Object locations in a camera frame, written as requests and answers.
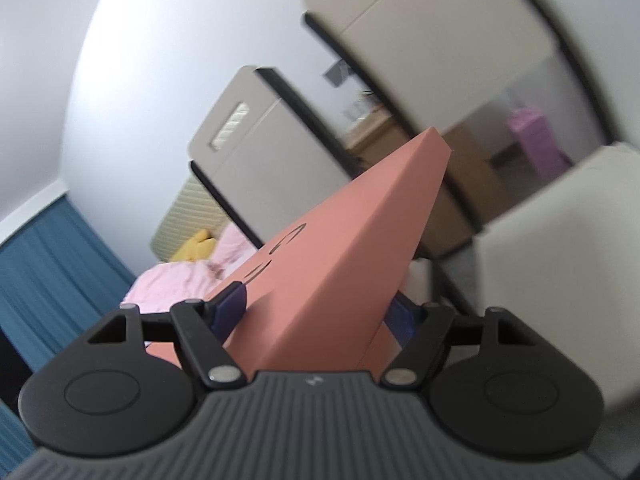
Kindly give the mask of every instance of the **wooden cabinet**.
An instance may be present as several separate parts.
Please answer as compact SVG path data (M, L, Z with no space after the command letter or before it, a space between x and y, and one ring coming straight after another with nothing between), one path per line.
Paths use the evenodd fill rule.
M444 135L454 152L448 172L476 211L482 222L495 218L511 206L495 171L482 150L463 127ZM363 119L346 138L347 149L366 166L372 166L407 142L408 137L386 110ZM431 211L422 243L434 256L449 253L474 235L458 204L446 187L441 187Z

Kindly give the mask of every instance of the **circular cap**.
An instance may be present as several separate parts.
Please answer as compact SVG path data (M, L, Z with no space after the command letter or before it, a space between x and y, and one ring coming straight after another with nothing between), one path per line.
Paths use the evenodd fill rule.
M522 415L546 412L558 400L555 384L530 372L496 375L484 384L484 394L497 408Z
M73 379L65 391L66 402L87 415L109 415L131 406L140 396L140 385L129 374L96 370Z
M385 374L385 380L395 386L408 386L414 384L418 376L408 368L393 368Z
M232 383L242 376L242 372L235 366L222 365L209 370L209 379L217 383Z

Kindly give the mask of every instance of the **white table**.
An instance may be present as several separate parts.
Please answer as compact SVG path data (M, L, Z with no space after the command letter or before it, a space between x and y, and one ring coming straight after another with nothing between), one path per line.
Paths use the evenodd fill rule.
M599 149L474 241L480 303L585 370L607 406L640 392L640 153Z

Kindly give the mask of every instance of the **pink bedding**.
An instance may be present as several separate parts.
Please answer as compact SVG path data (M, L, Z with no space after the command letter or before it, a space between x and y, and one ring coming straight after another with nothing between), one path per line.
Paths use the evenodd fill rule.
M135 303L142 314L149 314L168 312L174 303L189 298L208 298L255 251L235 224L229 223L209 260L158 264L140 274L122 303Z

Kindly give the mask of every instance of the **white logo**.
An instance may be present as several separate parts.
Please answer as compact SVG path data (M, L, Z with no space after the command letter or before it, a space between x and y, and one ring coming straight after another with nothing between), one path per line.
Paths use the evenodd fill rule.
M314 375L310 379L305 379L305 383L309 386L316 386L317 384L324 383L324 379L319 375Z

